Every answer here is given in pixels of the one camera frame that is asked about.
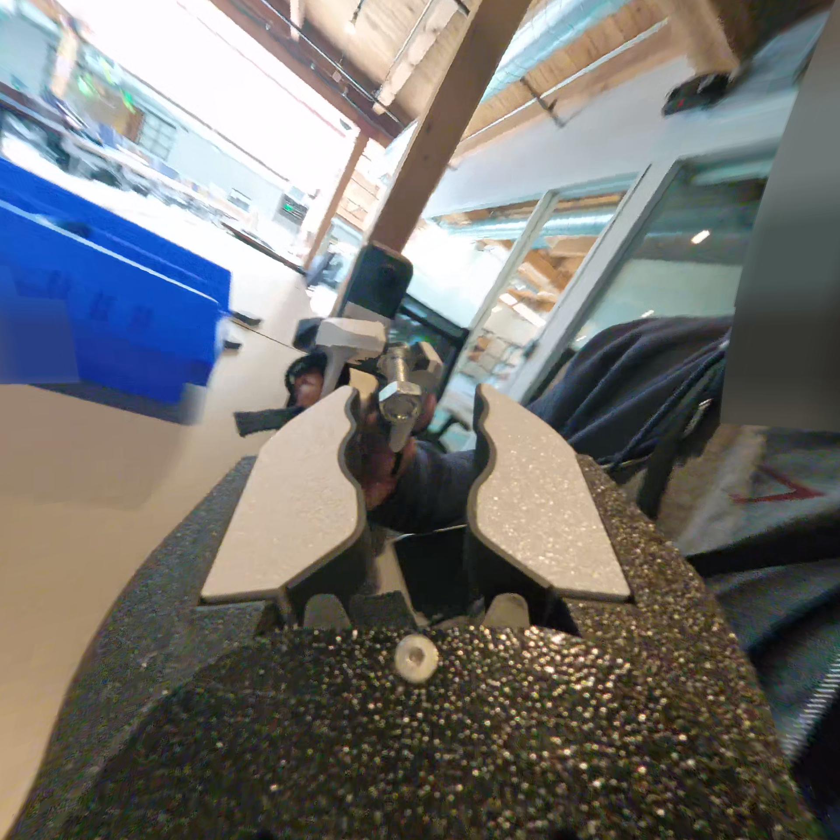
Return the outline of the person's navy zip jacket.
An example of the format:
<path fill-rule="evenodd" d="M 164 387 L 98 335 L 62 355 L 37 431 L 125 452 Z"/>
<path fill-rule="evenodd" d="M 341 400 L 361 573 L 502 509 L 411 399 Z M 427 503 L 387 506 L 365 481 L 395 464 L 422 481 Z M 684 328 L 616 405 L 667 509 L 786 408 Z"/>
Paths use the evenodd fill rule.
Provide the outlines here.
<path fill-rule="evenodd" d="M 673 475 L 725 424 L 720 408 L 731 328 L 731 316 L 614 325 L 575 351 L 529 406 L 603 467 L 672 543 L 658 521 Z M 818 807 L 838 807 L 839 595 L 837 619 L 807 621 L 757 656 L 744 651 L 794 777 Z"/>

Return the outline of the silver hex bolt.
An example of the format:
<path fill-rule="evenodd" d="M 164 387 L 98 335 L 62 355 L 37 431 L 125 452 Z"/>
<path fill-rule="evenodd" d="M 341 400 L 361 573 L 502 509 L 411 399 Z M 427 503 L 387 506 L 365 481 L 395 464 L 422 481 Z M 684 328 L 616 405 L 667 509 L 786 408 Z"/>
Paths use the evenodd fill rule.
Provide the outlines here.
<path fill-rule="evenodd" d="M 410 381 L 420 385 L 423 388 L 424 405 L 427 394 L 434 391 L 440 382 L 444 363 L 427 341 L 395 343 L 379 359 L 379 370 L 385 379 L 382 388 L 394 381 Z"/>

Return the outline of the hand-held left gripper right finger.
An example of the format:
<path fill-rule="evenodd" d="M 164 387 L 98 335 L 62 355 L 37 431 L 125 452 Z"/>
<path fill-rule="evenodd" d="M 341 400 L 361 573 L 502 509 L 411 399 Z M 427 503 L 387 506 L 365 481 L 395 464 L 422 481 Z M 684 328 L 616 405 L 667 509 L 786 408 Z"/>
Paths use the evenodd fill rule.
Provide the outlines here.
<path fill-rule="evenodd" d="M 528 408 L 476 388 L 469 536 L 544 590 L 625 603 L 632 592 L 572 447 Z"/>

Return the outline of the grey framed glass partition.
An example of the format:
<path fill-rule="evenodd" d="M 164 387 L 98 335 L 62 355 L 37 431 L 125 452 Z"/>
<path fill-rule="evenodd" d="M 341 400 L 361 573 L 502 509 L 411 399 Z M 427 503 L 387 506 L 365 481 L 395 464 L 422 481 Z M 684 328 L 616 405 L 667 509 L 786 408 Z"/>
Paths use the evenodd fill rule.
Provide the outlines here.
<path fill-rule="evenodd" d="M 451 383 L 535 396 L 571 351 L 618 323 L 733 313 L 774 150 L 648 164 L 622 192 L 557 191 L 517 229 L 494 312 L 478 323 Z"/>

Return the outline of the wide brown wooden post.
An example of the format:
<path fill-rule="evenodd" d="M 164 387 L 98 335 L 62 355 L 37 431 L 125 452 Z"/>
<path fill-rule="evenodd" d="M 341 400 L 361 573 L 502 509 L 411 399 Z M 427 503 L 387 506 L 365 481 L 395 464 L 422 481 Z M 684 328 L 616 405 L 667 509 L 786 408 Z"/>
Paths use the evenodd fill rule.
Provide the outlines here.
<path fill-rule="evenodd" d="M 444 176 L 529 1 L 478 2 L 395 169 L 363 245 L 406 246 Z"/>

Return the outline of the blue plastic bin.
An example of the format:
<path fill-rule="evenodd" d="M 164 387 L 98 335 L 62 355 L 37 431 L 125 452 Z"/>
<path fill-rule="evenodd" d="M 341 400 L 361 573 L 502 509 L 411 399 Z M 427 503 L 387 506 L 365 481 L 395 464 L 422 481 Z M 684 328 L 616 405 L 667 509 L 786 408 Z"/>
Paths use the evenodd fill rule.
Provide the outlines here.
<path fill-rule="evenodd" d="M 224 347 L 230 272 L 10 161 L 3 385 L 179 415 Z"/>

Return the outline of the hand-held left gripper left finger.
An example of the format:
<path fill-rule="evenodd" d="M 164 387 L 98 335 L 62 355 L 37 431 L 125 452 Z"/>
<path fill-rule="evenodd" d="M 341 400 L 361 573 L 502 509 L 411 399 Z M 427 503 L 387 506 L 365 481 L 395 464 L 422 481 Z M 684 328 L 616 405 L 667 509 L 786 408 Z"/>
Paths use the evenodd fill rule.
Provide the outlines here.
<path fill-rule="evenodd" d="M 268 600 L 352 548 L 366 524 L 346 460 L 361 397 L 346 385 L 259 451 L 202 589 L 208 604 Z"/>

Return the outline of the thin brown wooden post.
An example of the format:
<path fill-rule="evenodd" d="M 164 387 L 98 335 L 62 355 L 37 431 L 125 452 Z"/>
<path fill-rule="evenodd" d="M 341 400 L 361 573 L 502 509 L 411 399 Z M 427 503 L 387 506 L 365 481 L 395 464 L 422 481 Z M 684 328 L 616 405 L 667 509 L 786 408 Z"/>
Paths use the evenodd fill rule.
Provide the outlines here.
<path fill-rule="evenodd" d="M 343 195 L 350 184 L 368 141 L 369 135 L 367 132 L 360 130 L 353 140 L 348 158 L 342 164 L 338 176 L 334 179 L 334 183 L 323 194 L 325 198 L 319 196 L 316 199 L 316 206 L 314 208 L 317 212 L 310 212 L 307 215 L 307 219 L 311 216 L 311 220 L 305 221 L 305 227 L 308 229 L 308 232 L 305 242 L 307 247 L 302 262 L 304 270 L 309 270 L 319 252 L 322 241 L 329 232 L 333 217 L 337 213 Z"/>

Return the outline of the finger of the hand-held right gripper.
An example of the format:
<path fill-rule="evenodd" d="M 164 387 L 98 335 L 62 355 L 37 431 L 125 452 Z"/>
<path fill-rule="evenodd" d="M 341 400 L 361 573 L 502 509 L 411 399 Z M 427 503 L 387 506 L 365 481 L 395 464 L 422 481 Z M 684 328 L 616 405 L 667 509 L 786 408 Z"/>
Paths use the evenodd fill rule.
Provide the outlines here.
<path fill-rule="evenodd" d="M 316 334 L 316 350 L 326 358 L 321 398 L 339 386 L 346 366 L 377 359 L 384 351 L 386 326 L 377 320 L 324 319 Z"/>

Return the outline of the person's right hand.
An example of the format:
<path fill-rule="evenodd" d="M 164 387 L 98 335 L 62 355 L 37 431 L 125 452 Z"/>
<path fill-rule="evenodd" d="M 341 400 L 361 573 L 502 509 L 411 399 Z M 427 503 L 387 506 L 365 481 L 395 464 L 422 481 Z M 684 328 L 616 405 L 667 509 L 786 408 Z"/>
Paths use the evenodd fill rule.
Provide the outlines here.
<path fill-rule="evenodd" d="M 303 409 L 313 406 L 321 397 L 323 373 L 314 363 L 302 367 L 291 379 L 292 403 Z M 427 395 L 424 408 L 415 420 L 413 432 L 399 453 L 391 450 L 390 427 L 385 425 L 375 394 L 362 402 L 364 420 L 352 446 L 353 474 L 364 492 L 369 511 L 379 507 L 394 491 L 398 479 L 411 465 L 417 451 L 417 434 L 431 421 L 436 402 Z"/>

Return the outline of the black ceiling device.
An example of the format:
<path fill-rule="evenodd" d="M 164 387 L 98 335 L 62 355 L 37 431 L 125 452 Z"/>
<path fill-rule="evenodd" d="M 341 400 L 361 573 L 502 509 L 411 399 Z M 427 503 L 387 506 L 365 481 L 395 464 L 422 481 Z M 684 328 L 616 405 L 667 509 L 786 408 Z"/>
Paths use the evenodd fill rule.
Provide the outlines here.
<path fill-rule="evenodd" d="M 710 73 L 693 77 L 679 84 L 668 94 L 663 108 L 664 117 L 698 109 L 707 109 L 719 102 L 728 92 L 731 76 Z"/>

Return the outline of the silver hex nut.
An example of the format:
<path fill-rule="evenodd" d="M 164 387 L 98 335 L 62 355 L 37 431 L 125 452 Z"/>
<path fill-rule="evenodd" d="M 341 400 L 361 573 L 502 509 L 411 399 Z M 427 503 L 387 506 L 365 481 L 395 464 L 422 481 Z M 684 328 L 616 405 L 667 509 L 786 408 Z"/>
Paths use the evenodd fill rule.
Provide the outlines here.
<path fill-rule="evenodd" d="M 424 389 L 411 381 L 392 381 L 380 390 L 378 402 L 388 423 L 411 424 L 424 406 Z"/>

